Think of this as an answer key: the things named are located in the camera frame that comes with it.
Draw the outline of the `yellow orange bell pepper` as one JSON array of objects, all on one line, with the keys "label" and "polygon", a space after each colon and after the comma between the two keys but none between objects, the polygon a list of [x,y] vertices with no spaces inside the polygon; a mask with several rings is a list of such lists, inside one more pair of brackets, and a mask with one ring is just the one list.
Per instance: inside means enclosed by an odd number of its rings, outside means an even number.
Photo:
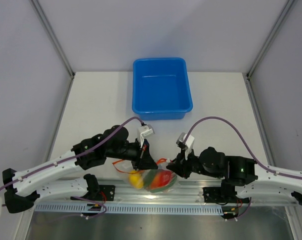
[{"label": "yellow orange bell pepper", "polygon": [[135,189],[142,189],[144,187],[143,176],[139,171],[131,171],[128,174],[128,181]]}]

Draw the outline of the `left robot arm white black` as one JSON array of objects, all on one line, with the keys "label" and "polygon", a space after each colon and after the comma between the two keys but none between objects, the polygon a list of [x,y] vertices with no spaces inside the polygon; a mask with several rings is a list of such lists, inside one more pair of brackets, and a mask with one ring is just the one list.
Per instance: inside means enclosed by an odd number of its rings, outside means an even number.
[{"label": "left robot arm white black", "polygon": [[4,204],[8,212],[21,213],[40,201],[60,198],[95,200],[101,190],[93,174],[71,181],[62,181],[61,177],[102,166],[108,158],[130,161],[136,171],[158,169],[147,140],[154,134],[153,128],[142,125],[137,132],[135,141],[129,142],[128,130],[115,125],[102,134],[82,140],[54,160],[23,171],[4,170]]}]

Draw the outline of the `clear orange zip top bag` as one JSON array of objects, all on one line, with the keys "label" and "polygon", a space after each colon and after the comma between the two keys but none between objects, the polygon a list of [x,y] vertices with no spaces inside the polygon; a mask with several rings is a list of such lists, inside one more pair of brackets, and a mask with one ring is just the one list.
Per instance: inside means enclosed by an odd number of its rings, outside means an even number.
[{"label": "clear orange zip top bag", "polygon": [[[170,158],[160,158],[156,164],[158,165],[158,169],[152,169],[152,170],[134,170],[131,163],[128,160],[117,160],[114,161],[112,163],[117,175],[127,184],[130,185],[129,181],[128,181],[128,176],[129,176],[129,172],[131,171],[136,171],[136,172],[140,172],[142,177],[143,177],[143,182],[144,182],[144,186],[141,189],[137,189],[137,190],[145,190],[147,192],[150,192],[152,194],[155,193],[164,193],[164,192],[168,192],[177,182],[178,176],[168,170],[166,168],[166,166],[171,163],[172,160]],[[151,184],[153,178],[155,177],[156,173],[160,172],[160,171],[170,171],[173,174],[175,174],[175,178],[173,179],[173,181],[171,181],[167,186],[165,187],[161,187],[158,189],[154,189],[154,190],[150,190],[149,189],[149,185]]]}]

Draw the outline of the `red chili pepper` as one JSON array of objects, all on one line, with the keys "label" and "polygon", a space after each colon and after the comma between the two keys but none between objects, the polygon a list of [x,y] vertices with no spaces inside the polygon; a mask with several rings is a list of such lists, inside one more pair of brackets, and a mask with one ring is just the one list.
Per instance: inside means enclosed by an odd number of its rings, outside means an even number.
[{"label": "red chili pepper", "polygon": [[162,170],[155,174],[153,180],[149,185],[150,190],[166,187],[176,177],[171,171]]}]

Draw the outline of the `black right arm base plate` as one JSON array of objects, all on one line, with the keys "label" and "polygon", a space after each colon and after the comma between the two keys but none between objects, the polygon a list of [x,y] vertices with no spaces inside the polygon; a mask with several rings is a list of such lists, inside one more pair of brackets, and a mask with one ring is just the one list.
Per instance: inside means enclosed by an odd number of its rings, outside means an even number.
[{"label": "black right arm base plate", "polygon": [[222,187],[203,187],[203,198],[205,203],[213,203],[221,206],[236,204],[238,202],[248,204],[250,199],[237,197],[234,187],[224,189]]}]

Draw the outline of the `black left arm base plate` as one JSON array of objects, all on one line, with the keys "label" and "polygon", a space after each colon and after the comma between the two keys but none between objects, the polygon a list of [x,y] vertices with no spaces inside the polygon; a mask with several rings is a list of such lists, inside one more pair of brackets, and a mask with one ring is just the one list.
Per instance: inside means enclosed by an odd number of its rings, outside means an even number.
[{"label": "black left arm base plate", "polygon": [[100,185],[100,192],[96,196],[97,201],[113,202],[116,193],[115,185]]}]

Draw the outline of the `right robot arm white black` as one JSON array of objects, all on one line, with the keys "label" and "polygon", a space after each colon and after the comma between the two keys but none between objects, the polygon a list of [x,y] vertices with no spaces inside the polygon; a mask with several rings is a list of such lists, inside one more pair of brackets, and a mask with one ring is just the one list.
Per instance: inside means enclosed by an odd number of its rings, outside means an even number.
[{"label": "right robot arm white black", "polygon": [[186,155],[182,150],[166,168],[185,179],[192,173],[220,179],[219,187],[203,188],[205,203],[226,205],[241,200],[247,204],[258,199],[302,206],[302,171],[262,167],[254,159],[225,155],[213,147],[199,156],[193,151]]}]

